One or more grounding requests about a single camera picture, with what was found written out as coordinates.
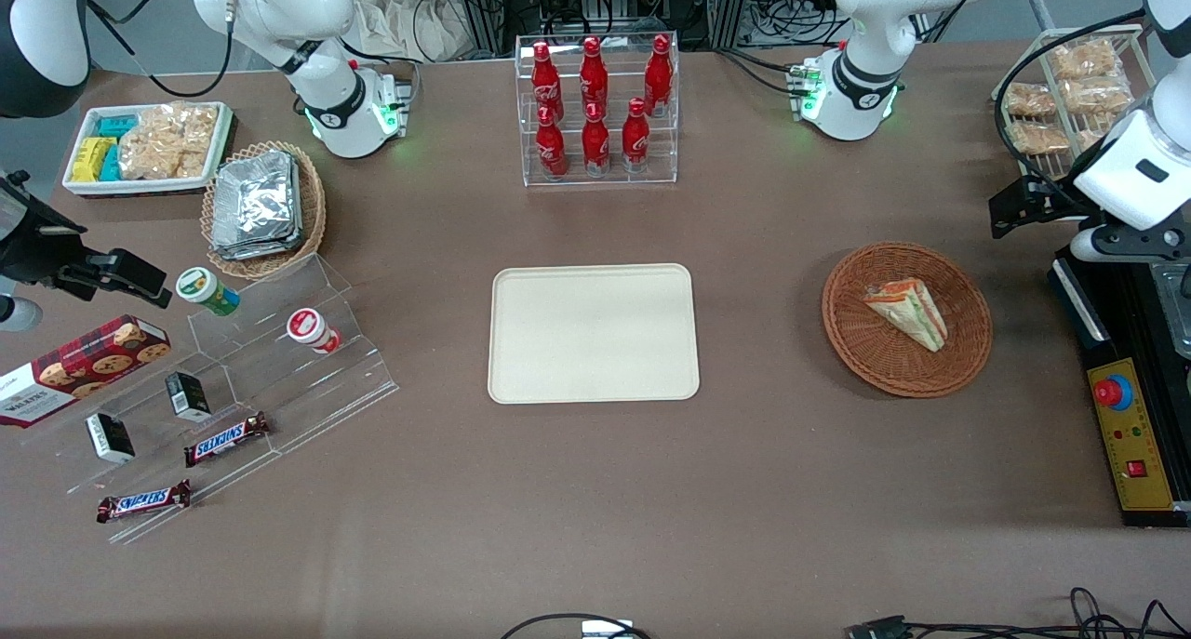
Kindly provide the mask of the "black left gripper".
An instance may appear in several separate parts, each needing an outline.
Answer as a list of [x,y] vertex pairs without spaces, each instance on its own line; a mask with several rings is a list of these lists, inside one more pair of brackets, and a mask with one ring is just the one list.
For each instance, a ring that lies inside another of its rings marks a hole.
[[1105,213],[1072,178],[1059,178],[1054,192],[1033,189],[1034,178],[1016,178],[989,199],[989,227],[992,239],[999,240],[1015,228],[1033,223],[1077,220],[1080,227],[1099,227]]

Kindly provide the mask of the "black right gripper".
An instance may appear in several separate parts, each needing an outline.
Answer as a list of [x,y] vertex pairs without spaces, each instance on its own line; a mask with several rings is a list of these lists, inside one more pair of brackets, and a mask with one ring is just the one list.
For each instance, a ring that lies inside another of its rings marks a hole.
[[1,272],[5,278],[26,286],[45,286],[91,301],[99,290],[123,292],[166,308],[173,300],[167,275],[138,255],[116,248],[95,253],[85,263],[85,225],[73,223],[60,211],[33,198],[25,189],[26,171],[4,173],[4,240]]

